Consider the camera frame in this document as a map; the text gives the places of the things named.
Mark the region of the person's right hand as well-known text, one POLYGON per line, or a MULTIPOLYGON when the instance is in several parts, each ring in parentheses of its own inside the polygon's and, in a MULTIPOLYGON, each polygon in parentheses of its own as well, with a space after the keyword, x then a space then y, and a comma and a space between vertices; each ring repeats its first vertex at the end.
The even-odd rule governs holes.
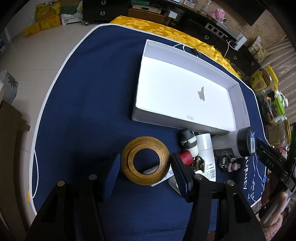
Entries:
POLYGON ((277 185, 278 182, 270 178, 261 197, 261 204, 262 207, 265 207, 266 213, 261 215, 259 223, 266 240, 272 240, 281 228, 284 210, 292 196, 290 190, 282 190, 276 197, 272 197, 275 194, 277 185))

